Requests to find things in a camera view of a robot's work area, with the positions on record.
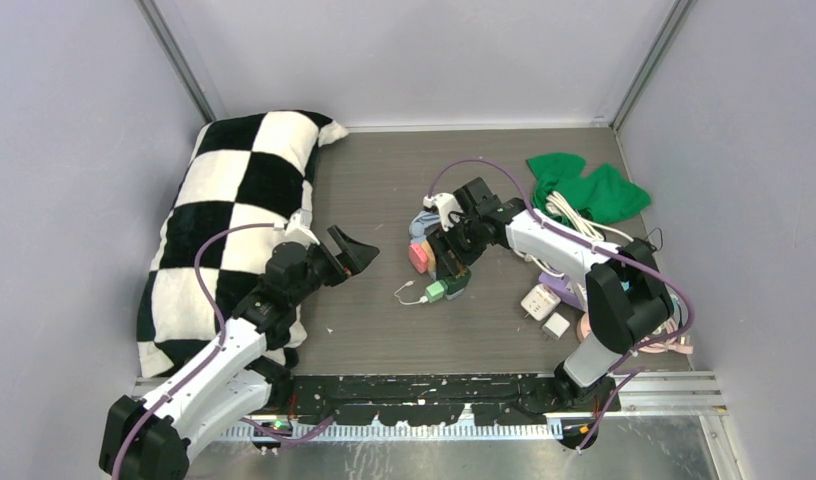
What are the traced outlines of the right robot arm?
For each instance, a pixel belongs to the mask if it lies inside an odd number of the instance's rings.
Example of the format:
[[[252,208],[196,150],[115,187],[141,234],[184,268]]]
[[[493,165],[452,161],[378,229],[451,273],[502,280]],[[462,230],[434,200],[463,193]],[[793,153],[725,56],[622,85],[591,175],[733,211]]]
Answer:
[[[594,385],[674,314],[652,250],[641,239],[625,245],[591,240],[522,198],[501,201],[480,177],[454,193],[425,196],[423,207],[440,220],[427,236],[439,278],[464,275],[488,247],[500,246],[546,262],[584,287],[591,333],[556,367],[551,382],[568,410],[589,403]]]

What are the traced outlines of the white charger plug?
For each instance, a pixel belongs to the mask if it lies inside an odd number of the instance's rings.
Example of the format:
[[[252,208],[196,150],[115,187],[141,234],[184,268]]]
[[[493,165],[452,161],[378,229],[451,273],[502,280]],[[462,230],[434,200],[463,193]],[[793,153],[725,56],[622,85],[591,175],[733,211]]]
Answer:
[[[559,313],[552,313],[542,324],[541,330],[553,339],[560,339],[570,328],[570,321]]]

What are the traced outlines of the white tiger cube socket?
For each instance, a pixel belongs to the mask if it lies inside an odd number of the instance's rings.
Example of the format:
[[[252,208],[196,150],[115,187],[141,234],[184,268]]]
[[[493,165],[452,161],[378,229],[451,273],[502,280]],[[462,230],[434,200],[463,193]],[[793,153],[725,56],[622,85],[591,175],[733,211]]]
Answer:
[[[547,285],[535,285],[520,301],[521,308],[533,320],[542,321],[561,303],[560,297]]]

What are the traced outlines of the light blue power strip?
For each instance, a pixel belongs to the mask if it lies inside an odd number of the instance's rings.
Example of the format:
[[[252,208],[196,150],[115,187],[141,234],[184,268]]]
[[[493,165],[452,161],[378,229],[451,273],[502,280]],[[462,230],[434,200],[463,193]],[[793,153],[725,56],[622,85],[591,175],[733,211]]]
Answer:
[[[410,244],[422,243],[423,241],[427,240],[430,233],[433,233],[440,226],[441,224],[436,214],[425,211],[420,212],[409,224],[409,236],[411,237]],[[471,271],[467,267],[461,266],[460,271],[454,277],[459,277],[466,273],[470,273],[472,276]],[[437,279],[437,277],[434,278],[427,272],[421,275],[428,275],[433,280]]]

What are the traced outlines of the orange cube adapter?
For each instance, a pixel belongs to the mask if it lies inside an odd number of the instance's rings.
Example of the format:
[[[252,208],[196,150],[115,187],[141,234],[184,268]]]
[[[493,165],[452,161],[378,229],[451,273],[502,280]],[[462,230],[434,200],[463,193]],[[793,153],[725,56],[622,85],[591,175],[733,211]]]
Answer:
[[[430,276],[436,278],[437,277],[437,262],[436,262],[436,257],[435,257],[435,253],[433,251],[433,248],[432,248],[432,246],[431,246],[431,244],[429,243],[428,240],[423,241],[420,244],[420,246],[421,246],[421,248],[422,248],[422,250],[423,250],[423,252],[425,254],[425,257],[426,257],[426,272]]]

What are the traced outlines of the pink small plug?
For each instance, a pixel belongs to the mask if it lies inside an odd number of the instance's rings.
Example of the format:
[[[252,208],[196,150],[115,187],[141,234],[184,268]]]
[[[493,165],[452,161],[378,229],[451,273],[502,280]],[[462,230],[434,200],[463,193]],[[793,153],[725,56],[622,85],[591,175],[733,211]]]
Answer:
[[[411,243],[409,245],[408,257],[418,273],[424,274],[428,271],[429,257],[421,243]]]

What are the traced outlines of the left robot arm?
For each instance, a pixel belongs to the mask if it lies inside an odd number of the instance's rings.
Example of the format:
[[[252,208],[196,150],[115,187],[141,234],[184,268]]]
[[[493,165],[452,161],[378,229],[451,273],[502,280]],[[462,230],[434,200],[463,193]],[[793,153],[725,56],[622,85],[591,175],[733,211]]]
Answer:
[[[379,248],[333,225],[332,254],[306,227],[285,226],[256,287],[220,325],[217,336],[174,376],[139,400],[109,409],[100,469],[114,479],[183,479],[192,461],[244,416],[282,412],[293,389],[289,367],[268,358],[290,342],[303,300],[323,286],[362,273]]]

